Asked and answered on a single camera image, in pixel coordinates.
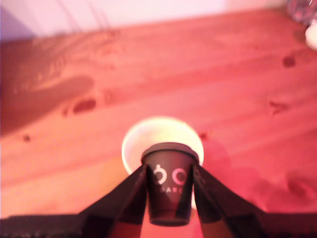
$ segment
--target wooden table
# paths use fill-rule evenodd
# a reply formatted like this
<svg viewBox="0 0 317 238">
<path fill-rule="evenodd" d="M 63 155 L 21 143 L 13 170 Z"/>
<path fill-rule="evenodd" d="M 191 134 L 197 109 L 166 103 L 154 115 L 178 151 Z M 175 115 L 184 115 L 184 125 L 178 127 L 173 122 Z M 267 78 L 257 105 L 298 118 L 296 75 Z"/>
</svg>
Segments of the wooden table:
<svg viewBox="0 0 317 238">
<path fill-rule="evenodd" d="M 204 167 L 266 211 L 317 211 L 317 52 L 278 9 L 1 45 L 1 215 L 77 213 L 127 177 L 150 116 L 186 121 Z M 152 226 L 142 237 L 201 235 Z"/>
</svg>

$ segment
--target white object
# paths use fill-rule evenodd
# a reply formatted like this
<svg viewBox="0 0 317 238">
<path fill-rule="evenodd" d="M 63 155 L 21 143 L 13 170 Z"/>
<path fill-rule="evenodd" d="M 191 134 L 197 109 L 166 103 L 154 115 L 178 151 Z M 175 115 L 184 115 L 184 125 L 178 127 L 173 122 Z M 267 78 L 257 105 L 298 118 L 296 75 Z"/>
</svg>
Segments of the white object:
<svg viewBox="0 0 317 238">
<path fill-rule="evenodd" d="M 132 174 L 141 166 L 142 153 L 152 145 L 162 142 L 176 142 L 189 146 L 204 162 L 204 147 L 198 134 L 185 122 L 169 117 L 153 117 L 140 121 L 125 135 L 121 154 L 125 170 Z M 196 208 L 194 192 L 192 207 Z"/>
<path fill-rule="evenodd" d="M 306 44 L 317 51 L 317 24 L 312 24 L 305 32 Z"/>
</svg>

